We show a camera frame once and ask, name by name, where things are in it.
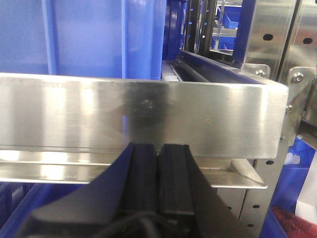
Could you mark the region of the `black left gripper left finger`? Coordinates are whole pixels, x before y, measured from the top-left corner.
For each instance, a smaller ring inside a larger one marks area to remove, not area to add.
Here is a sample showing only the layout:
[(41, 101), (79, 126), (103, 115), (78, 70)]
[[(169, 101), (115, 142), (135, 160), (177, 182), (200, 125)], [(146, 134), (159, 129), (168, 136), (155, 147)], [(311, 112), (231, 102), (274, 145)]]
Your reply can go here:
[(32, 211), (18, 238), (155, 236), (157, 156), (151, 144), (130, 143), (89, 184)]

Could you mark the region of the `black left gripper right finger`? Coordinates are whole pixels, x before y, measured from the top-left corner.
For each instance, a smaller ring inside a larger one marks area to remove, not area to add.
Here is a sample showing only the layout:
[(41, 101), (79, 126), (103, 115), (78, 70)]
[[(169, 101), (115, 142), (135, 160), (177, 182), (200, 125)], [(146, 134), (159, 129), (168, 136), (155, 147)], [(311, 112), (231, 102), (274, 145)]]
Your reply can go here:
[(210, 186), (189, 146), (163, 145), (158, 175), (158, 210), (170, 223), (160, 228), (164, 238), (252, 237)]

